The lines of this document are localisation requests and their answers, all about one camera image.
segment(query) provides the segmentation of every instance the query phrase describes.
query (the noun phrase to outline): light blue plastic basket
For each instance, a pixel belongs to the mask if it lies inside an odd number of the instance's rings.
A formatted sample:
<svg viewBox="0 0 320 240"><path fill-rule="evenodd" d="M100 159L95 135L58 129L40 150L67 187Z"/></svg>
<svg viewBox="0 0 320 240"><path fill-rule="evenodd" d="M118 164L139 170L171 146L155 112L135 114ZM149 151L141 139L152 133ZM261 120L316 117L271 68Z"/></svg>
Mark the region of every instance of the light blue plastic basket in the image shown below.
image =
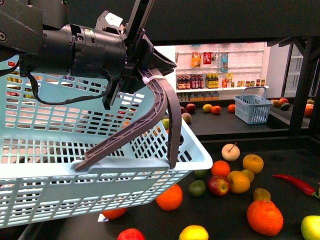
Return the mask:
<svg viewBox="0 0 320 240"><path fill-rule="evenodd" d="M244 95L247 89L262 88L262 96ZM235 96L235 115L247 124L264 124L268 121L269 110L273 103L266 99L267 89L264 86L246 87L240 96Z"/></svg>
<svg viewBox="0 0 320 240"><path fill-rule="evenodd" d="M0 62L0 69L8 62ZM64 101L104 91L105 79L35 74L39 97ZM153 104L144 87L119 93L111 110L101 99L63 106L39 104L30 82L0 77L0 228L148 204L212 159L182 121L178 162L165 161L168 134L159 122L85 172L77 159L92 146L143 116Z"/></svg>

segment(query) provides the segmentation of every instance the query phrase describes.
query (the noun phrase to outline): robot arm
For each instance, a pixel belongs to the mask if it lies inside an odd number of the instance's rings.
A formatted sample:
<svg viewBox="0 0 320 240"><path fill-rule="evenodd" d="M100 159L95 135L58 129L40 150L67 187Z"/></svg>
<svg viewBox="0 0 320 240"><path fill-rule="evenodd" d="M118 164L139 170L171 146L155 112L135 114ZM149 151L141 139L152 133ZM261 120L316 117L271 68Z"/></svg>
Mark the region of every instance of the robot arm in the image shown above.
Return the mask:
<svg viewBox="0 0 320 240"><path fill-rule="evenodd" d="M125 27L108 23L112 13L105 11L93 29L67 24L65 1L0 0L6 23L0 24L0 61L19 55L22 77L37 72L112 80L103 95L108 110L118 91L134 93L145 86L139 69L158 68L166 75L176 67L145 35L153 2L137 0Z"/></svg>

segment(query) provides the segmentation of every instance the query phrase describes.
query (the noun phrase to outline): basket handle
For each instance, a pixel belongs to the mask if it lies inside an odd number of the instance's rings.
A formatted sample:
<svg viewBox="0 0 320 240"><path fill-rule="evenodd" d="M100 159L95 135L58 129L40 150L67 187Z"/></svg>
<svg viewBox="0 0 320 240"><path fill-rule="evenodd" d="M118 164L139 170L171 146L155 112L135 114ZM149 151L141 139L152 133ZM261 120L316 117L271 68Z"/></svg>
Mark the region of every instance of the basket handle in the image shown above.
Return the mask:
<svg viewBox="0 0 320 240"><path fill-rule="evenodd" d="M259 88L264 89L261 98L262 98L263 100L266 100L266 98L267 98L267 89L266 89L264 86L249 86L249 87L246 87L246 88L243 89L243 91L242 91L240 100L243 101L243 99L244 99L244 93L245 93L245 91L246 91L247 89L259 89Z"/></svg>
<svg viewBox="0 0 320 240"><path fill-rule="evenodd" d="M152 72L146 71L145 74L162 76L157 68L153 69ZM175 91L164 77L158 77L158 79L156 77L153 81L147 83L147 87L154 95L154 103L151 109L144 116L132 122L127 127L86 151L84 154L84 161L75 166L77 172L92 166L151 129L162 119L167 108L170 117L167 158L171 169L176 166L182 124L180 103Z"/></svg>

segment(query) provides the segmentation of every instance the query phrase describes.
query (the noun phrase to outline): red chili pepper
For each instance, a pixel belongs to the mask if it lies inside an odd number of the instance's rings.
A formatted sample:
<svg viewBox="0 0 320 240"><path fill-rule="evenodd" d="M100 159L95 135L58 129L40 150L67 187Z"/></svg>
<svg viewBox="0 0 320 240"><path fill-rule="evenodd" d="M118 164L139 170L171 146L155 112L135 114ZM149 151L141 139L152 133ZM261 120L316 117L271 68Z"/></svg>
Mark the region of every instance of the red chili pepper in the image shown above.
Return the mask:
<svg viewBox="0 0 320 240"><path fill-rule="evenodd" d="M290 175L285 175L285 174L273 174L272 176L275 177L275 178L284 179L284 180L288 181L289 183L292 183L298 189L300 189L304 194L306 194L306 195L308 195L310 197L314 196L314 197L316 197L318 199L320 198L317 195L316 190L312 186L310 186L309 184L307 184L304 181L301 181L298 178L295 178L295 177L290 176Z"/></svg>

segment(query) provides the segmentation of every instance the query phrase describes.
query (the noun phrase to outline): zip tie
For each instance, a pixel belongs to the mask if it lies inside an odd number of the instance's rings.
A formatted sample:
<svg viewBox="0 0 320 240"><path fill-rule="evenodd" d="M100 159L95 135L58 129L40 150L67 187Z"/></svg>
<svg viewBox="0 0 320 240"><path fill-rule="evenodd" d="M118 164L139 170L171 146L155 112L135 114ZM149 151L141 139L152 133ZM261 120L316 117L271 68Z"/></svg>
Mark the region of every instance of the zip tie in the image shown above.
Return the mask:
<svg viewBox="0 0 320 240"><path fill-rule="evenodd" d="M142 78L142 81L143 81L144 84L148 84L153 79L165 79L165 77L161 76L161 75L153 75L151 77L144 76Z"/></svg>

